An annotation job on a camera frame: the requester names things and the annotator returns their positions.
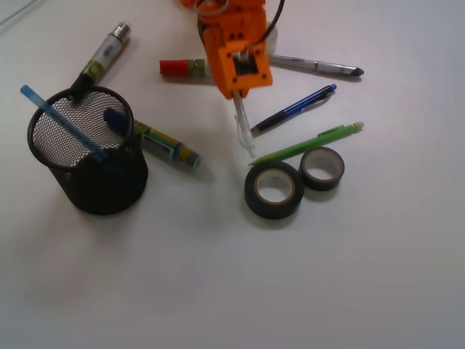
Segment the silver pen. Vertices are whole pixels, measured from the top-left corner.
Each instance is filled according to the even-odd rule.
[[[318,71],[321,73],[341,74],[346,76],[362,76],[365,73],[362,69],[357,67],[322,62],[318,60],[303,60],[301,58],[286,57],[274,54],[270,54],[269,58],[272,65],[299,68],[304,71]]]

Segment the blue plastic stick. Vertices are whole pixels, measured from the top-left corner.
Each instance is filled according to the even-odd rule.
[[[32,103],[37,105],[44,113],[47,113],[66,131],[73,135],[79,142],[85,145],[91,152],[94,153],[94,158],[97,162],[102,162],[108,158],[106,152],[88,138],[83,132],[76,128],[69,120],[67,120],[59,111],[47,103],[41,96],[36,94],[28,85],[21,87],[21,93],[25,95]]]

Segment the black cable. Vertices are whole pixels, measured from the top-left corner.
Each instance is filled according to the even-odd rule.
[[[275,29],[275,26],[276,26],[276,24],[278,23],[279,17],[281,16],[281,12],[283,11],[284,1],[285,1],[285,0],[280,0],[280,1],[279,1],[279,7],[278,7],[278,10],[277,10],[277,12],[276,12],[275,18],[273,18],[273,21],[270,23],[270,25],[268,26],[267,31],[264,32],[264,34],[263,34],[263,36],[260,38],[260,40],[258,40],[258,42],[255,43],[255,44],[252,45],[252,46],[260,45],[263,41],[265,41],[265,40],[268,38],[268,36],[270,36],[270,34],[271,34],[271,32],[273,31],[273,29]]]

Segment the label on marker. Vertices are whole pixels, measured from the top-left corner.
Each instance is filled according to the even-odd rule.
[[[107,36],[82,73],[90,75],[97,83],[122,49],[123,44],[115,36]]]

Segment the pen clip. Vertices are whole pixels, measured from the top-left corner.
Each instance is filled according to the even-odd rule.
[[[329,129],[328,131],[324,131],[324,132],[320,133],[318,135],[318,137],[323,136],[323,135],[327,135],[328,133],[332,133],[332,132],[336,131],[337,129],[343,129],[343,128],[344,128],[344,125],[334,127],[333,129]]]

